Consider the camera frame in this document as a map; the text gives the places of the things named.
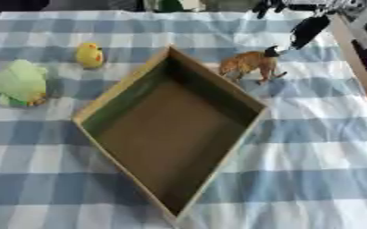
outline yellow toy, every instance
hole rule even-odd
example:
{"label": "yellow toy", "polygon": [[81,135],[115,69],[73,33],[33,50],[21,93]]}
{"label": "yellow toy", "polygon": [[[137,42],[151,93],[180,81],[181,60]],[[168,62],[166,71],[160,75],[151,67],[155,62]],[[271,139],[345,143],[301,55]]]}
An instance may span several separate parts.
{"label": "yellow toy", "polygon": [[104,62],[103,51],[96,43],[79,45],[75,58],[84,68],[98,68]]}

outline wooden box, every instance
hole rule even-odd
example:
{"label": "wooden box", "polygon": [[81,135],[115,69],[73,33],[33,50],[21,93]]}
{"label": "wooden box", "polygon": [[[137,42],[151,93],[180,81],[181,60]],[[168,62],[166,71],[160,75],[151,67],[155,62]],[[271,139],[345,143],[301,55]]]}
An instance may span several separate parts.
{"label": "wooden box", "polygon": [[73,120],[176,222],[249,134],[264,105],[168,47]]}

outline table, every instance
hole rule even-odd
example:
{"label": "table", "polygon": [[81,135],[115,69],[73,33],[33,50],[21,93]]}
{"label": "table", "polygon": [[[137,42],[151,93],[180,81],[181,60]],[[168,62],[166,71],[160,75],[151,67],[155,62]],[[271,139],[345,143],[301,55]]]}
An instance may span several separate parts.
{"label": "table", "polygon": [[[48,68],[52,98],[0,106],[0,228],[170,228],[70,122],[71,116],[173,43],[215,69],[230,55],[287,42],[304,13],[45,12],[0,15],[0,69]],[[107,63],[85,71],[77,45]],[[241,87],[269,106],[180,228],[367,228],[367,97],[334,38],[279,60],[282,79]]]}

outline green plush toy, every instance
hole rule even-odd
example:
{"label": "green plush toy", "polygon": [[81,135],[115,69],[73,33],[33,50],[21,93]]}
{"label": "green plush toy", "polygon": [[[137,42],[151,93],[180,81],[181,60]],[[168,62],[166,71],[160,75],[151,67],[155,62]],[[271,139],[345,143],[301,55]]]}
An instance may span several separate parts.
{"label": "green plush toy", "polygon": [[0,72],[0,104],[37,106],[46,101],[47,69],[16,60]]}

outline dinosaur tail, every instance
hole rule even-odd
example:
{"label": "dinosaur tail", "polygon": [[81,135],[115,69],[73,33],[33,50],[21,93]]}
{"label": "dinosaur tail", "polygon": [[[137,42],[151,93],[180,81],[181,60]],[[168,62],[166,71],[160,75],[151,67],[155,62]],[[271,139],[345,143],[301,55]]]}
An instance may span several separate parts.
{"label": "dinosaur tail", "polygon": [[274,75],[274,77],[276,77],[276,78],[280,78],[280,77],[285,76],[286,74],[287,74],[287,72],[282,72],[282,73],[280,73],[280,74],[278,74],[278,75]]}

